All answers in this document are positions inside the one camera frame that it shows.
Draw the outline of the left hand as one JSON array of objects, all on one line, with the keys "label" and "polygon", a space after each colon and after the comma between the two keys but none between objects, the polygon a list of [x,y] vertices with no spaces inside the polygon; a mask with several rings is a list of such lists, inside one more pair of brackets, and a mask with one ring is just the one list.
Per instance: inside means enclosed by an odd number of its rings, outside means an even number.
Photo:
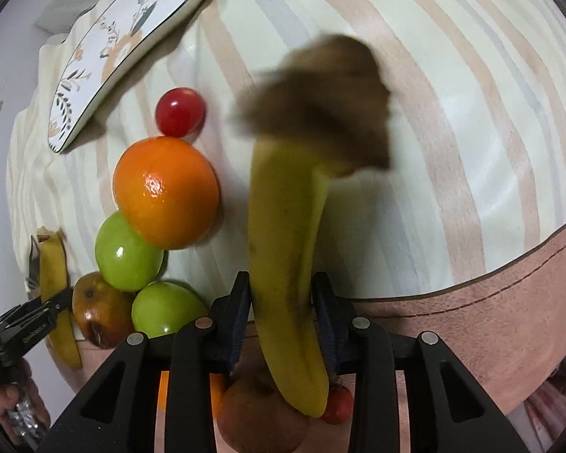
[{"label": "left hand", "polygon": [[21,440],[13,430],[11,419],[8,412],[14,410],[16,405],[22,400],[21,391],[26,392],[31,403],[31,409],[40,423],[49,428],[51,426],[51,416],[47,410],[45,402],[40,396],[40,391],[32,378],[31,367],[26,359],[20,360],[20,365],[24,371],[27,384],[23,387],[18,385],[5,385],[0,388],[0,423],[13,444],[20,445]]}]

